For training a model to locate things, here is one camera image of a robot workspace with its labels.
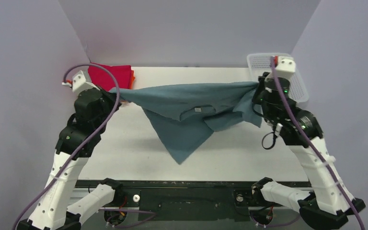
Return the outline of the blue-grey t shirt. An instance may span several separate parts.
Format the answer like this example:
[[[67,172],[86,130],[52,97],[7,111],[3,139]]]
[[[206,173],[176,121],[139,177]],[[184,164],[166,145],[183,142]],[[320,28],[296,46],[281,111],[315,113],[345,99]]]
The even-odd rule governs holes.
[[[238,123],[257,127],[252,109],[258,84],[194,83],[120,89],[123,101],[140,106],[171,157],[182,164],[213,133]]]

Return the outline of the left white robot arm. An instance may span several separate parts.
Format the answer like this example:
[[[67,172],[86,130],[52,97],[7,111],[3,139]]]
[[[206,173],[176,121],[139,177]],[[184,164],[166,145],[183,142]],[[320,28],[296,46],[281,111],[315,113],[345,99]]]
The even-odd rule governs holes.
[[[120,90],[92,88],[78,93],[75,112],[59,134],[47,183],[20,213],[12,229],[79,230],[85,214],[93,214],[107,203],[118,206],[123,202],[123,191],[105,184],[88,196],[86,209],[68,208],[82,169],[101,141],[108,121],[121,106],[120,98]]]

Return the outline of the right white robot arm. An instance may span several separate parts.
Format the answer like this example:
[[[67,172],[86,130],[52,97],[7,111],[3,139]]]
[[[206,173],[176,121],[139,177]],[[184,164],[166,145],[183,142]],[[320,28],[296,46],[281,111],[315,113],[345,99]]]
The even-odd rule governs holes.
[[[288,207],[315,230],[337,230],[348,216],[365,208],[364,201],[353,197],[338,175],[316,117],[289,97],[282,101],[271,73],[258,78],[252,103],[261,106],[259,116],[271,127],[273,138],[281,138],[296,155],[312,188],[303,191],[265,177],[252,186],[255,204]]]

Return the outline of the white plastic basket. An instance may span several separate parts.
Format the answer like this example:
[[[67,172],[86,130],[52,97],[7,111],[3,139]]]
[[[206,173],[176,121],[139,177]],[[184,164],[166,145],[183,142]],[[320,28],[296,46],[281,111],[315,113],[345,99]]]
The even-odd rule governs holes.
[[[249,73],[252,80],[257,81],[258,77],[261,76],[264,72],[270,72],[270,57],[271,56],[285,56],[293,57],[287,53],[254,53],[249,54],[246,57]],[[303,79],[296,69],[295,74],[291,77],[290,80],[290,90],[289,97],[296,101],[297,103],[306,103],[309,100],[309,94],[306,89],[306,86],[303,82]]]

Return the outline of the folded orange t shirt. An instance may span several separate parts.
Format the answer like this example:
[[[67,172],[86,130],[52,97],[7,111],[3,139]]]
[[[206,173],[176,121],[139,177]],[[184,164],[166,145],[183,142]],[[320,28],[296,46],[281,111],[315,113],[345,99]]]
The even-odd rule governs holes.
[[[133,89],[135,79],[136,79],[136,77],[135,77],[134,71],[131,70],[131,77],[130,77],[130,82],[129,82],[129,85],[128,85],[128,89]]]

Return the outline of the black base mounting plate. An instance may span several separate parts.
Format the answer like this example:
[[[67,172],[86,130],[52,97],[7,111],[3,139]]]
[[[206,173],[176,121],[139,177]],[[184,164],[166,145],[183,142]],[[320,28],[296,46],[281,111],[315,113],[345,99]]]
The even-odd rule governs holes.
[[[139,213],[102,211],[109,225],[124,227],[136,219],[145,221],[249,221],[258,226],[291,225],[301,217],[286,207],[264,205],[252,197],[254,182],[233,181],[140,181],[118,182],[115,208],[139,210]]]

